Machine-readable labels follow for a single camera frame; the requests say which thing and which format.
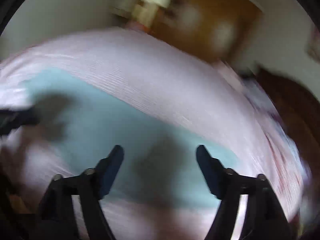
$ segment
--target light blue fabric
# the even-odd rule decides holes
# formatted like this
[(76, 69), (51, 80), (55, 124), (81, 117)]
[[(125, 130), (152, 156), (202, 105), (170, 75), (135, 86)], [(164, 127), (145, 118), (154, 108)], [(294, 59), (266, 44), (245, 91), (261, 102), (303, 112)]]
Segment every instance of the light blue fabric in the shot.
[(204, 144), (225, 167), (235, 154), (182, 127), (162, 122), (83, 82), (49, 68), (25, 82), (47, 130), (47, 138), (76, 174), (94, 167), (114, 145), (125, 150), (110, 194), (140, 203), (173, 207), (214, 207), (197, 165)]

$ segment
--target wall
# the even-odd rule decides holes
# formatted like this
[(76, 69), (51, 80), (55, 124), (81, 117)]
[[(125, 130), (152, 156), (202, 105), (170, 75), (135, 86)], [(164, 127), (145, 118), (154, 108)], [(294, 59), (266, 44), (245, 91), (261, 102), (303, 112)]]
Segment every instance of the wall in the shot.
[(58, 35), (113, 25), (111, 5), (112, 0), (26, 0), (0, 37), (0, 61)]
[(255, 69), (255, 62), (297, 80), (320, 100), (320, 64), (306, 53), (313, 23), (296, 0), (263, 0), (264, 16), (231, 65)]

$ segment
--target wrinkled fabric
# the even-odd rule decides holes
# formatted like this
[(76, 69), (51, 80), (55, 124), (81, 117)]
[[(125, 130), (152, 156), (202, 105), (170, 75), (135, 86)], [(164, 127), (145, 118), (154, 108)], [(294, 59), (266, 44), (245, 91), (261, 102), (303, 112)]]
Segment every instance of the wrinkled fabric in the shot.
[[(65, 70), (150, 116), (221, 144), (239, 157), (238, 173), (265, 174), (287, 218), (295, 214), (303, 186), (300, 164), (269, 120), (212, 66), (144, 33), (111, 29), (75, 34), (2, 62), (1, 105), (30, 104), (21, 82), (48, 67)], [(72, 172), (43, 139), (41, 127), (33, 129), (11, 134), (0, 157), (11, 167), (5, 171), (20, 186), (23, 199), (36, 207), (54, 174)], [(203, 239), (216, 212), (157, 209), (122, 200), (101, 204), (118, 239)], [(235, 238), (244, 210), (245, 200)]]

